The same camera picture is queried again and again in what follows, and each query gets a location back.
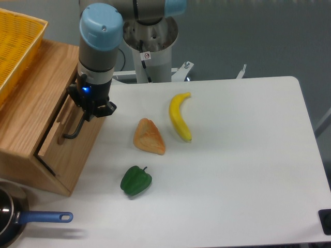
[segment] blue handle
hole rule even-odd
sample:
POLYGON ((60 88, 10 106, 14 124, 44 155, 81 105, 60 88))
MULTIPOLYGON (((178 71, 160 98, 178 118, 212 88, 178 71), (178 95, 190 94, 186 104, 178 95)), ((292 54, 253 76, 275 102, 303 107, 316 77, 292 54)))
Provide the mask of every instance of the blue handle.
POLYGON ((18 219, 18 224, 25 224, 28 222, 56 222, 69 223, 73 219, 71 212, 46 212, 46 211, 27 211, 21 212, 18 219))

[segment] bread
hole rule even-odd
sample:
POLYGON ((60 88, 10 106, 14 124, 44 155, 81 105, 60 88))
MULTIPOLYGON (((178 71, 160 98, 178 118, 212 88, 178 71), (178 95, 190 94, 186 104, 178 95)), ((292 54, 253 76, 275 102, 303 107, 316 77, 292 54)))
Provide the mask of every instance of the bread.
POLYGON ((166 152, 162 136, 155 124, 143 118, 139 121, 133 137, 133 144, 140 150, 163 155, 166 152))

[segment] plastic basket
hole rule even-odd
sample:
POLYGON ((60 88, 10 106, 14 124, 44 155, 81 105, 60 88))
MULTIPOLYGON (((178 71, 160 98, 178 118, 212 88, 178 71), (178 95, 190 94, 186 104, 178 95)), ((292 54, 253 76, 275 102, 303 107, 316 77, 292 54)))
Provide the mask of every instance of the plastic basket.
POLYGON ((0 8, 0 108, 36 55, 48 22, 0 8))

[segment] yellow banana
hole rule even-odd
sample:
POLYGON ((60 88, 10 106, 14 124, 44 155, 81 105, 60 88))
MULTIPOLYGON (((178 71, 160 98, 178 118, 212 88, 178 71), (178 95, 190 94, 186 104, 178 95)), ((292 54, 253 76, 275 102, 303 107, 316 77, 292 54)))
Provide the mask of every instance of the yellow banana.
POLYGON ((172 98, 169 105, 169 115, 171 122, 174 125, 174 128, 177 131, 177 133, 186 142, 191 142, 192 135, 186 123, 184 122, 182 115, 180 114, 179 108, 182 102, 190 96, 191 96, 190 92, 178 94, 172 98))

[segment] cable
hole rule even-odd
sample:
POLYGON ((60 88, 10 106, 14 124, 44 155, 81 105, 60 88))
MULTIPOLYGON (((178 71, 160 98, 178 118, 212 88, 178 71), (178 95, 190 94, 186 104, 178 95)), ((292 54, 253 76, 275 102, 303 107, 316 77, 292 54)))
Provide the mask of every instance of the cable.
MULTIPOLYGON (((140 52, 140 53, 143 52, 143 41, 142 41, 142 40, 140 40, 139 52, 140 52)), ((151 79, 151 77, 149 76, 149 74, 148 74, 148 72, 147 72, 147 67, 146 67, 146 63, 145 63, 145 61, 144 61, 144 60, 141 60, 141 64, 142 64, 142 66, 143 66, 143 68, 144 68, 144 71, 145 71, 145 73, 146 73, 146 77, 147 77, 147 79, 148 79, 148 82, 151 83, 151 82, 152 82, 152 79, 151 79)))
POLYGON ((125 66, 125 62, 126 62, 126 60, 125 60, 125 54, 124 54, 124 52, 123 52, 121 49, 119 49, 119 51, 123 54, 123 59, 124 59, 124 62, 123 62, 122 68, 121 68, 119 71, 123 71, 123 68, 124 68, 124 66, 125 66))

